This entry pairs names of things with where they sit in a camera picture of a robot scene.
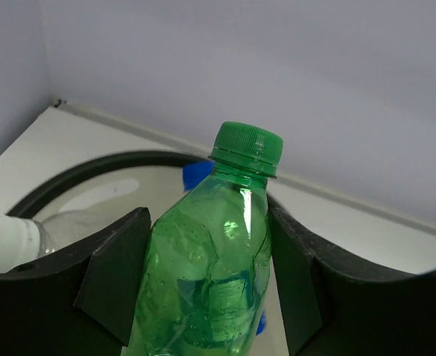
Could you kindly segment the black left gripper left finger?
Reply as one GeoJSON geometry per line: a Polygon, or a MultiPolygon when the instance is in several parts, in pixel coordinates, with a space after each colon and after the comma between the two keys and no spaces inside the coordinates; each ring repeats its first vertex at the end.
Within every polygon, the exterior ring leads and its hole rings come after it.
{"type": "Polygon", "coordinates": [[[0,274],[0,355],[119,355],[128,344],[151,216],[0,274]]]}

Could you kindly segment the blue label blue cap bottle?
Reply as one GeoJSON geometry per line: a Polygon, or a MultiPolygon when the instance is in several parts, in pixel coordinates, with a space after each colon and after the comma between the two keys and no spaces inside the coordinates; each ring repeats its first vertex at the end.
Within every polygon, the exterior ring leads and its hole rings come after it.
{"type": "Polygon", "coordinates": [[[184,192],[189,192],[198,186],[214,169],[214,162],[203,160],[188,164],[182,169],[182,184],[184,192]]]}

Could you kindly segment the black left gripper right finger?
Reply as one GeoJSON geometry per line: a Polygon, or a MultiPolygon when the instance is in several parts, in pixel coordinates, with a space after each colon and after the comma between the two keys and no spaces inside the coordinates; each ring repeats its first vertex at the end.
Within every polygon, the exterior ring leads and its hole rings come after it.
{"type": "Polygon", "coordinates": [[[378,265],[269,214],[290,355],[436,355],[436,269],[378,265]]]}

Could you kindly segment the green plastic bottle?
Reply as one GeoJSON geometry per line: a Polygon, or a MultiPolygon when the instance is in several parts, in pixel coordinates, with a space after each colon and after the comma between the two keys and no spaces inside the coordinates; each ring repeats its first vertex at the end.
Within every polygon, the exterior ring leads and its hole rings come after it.
{"type": "Polygon", "coordinates": [[[213,169],[153,225],[124,355],[246,355],[271,270],[267,183],[283,140],[219,129],[213,169]]]}

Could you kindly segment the clear bottle no label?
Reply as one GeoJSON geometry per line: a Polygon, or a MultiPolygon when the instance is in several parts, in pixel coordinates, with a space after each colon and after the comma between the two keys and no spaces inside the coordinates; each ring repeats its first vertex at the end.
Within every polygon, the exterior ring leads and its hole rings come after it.
{"type": "Polygon", "coordinates": [[[105,218],[65,211],[37,220],[0,214],[0,273],[52,254],[102,230],[105,218]]]}

